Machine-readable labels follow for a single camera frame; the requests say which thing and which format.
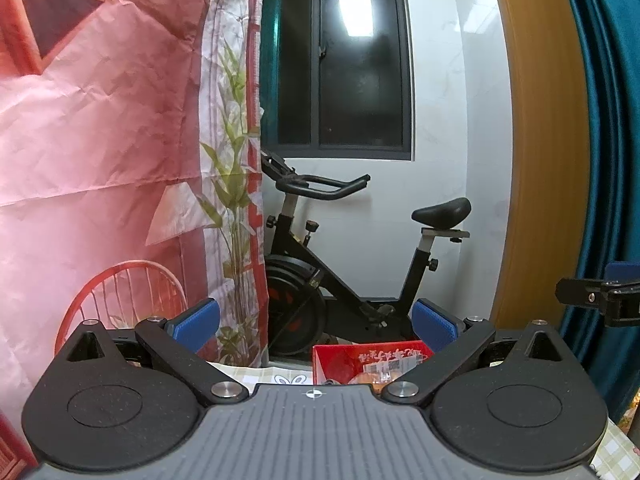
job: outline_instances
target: stationary bike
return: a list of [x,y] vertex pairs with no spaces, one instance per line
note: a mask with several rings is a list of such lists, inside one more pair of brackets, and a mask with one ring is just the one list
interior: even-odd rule
[[[271,253],[265,257],[269,290],[269,349],[274,356],[290,356],[311,348],[323,333],[356,343],[414,339],[408,318],[425,269],[435,271],[438,261],[431,258],[436,237],[461,243],[469,233],[454,229],[471,212],[466,198],[415,210],[411,218],[427,226],[409,266],[399,298],[361,298],[309,248],[312,233],[319,225],[306,222],[306,236],[300,240],[291,232],[299,196],[316,200],[338,200],[367,187],[371,177],[363,175],[351,182],[317,175],[299,175],[284,159],[262,149],[262,171],[285,193],[276,219]],[[321,184],[335,189],[316,189]],[[325,297],[321,289],[331,296]]]

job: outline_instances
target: window pane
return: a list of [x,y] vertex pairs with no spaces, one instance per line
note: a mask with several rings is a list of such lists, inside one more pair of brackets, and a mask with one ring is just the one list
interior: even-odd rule
[[321,0],[320,143],[402,145],[396,0]]
[[310,141],[311,0],[263,0],[260,106],[265,144]]

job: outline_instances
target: white wall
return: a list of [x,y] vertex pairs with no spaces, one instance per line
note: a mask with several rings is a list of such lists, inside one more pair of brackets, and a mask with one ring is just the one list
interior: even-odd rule
[[[299,173],[339,180],[371,175],[366,190],[343,200],[301,198],[294,229],[303,235],[305,220],[319,222],[309,247],[362,296],[398,295],[420,238],[420,224],[411,220],[414,209],[465,194],[465,62],[461,35],[455,30],[456,0],[407,4],[414,64],[414,160],[288,160]],[[263,189],[265,215],[277,214],[283,194],[268,178]],[[266,249],[271,235],[266,230]],[[451,308],[460,245],[440,239],[432,253],[440,267],[427,271],[418,295]]]
[[456,0],[465,57],[468,152],[465,222],[453,312],[488,317],[502,264],[511,194],[513,126],[504,31],[496,0]]

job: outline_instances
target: bike seat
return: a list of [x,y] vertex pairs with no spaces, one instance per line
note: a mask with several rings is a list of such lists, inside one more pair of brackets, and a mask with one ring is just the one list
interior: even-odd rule
[[452,229],[471,213],[468,199],[455,198],[443,204],[416,209],[411,219],[435,229]]

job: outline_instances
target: teal curtain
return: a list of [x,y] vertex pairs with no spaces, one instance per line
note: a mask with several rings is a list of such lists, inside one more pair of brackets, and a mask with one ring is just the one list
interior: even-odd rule
[[[589,205],[576,275],[623,279],[616,264],[607,265],[640,261],[640,0],[570,3],[584,58],[591,141]],[[640,386],[639,330],[604,328],[596,311],[570,306],[561,333],[618,420]]]
[[260,25],[260,122],[262,142],[278,143],[278,74],[280,72],[280,18],[282,0],[262,0]]

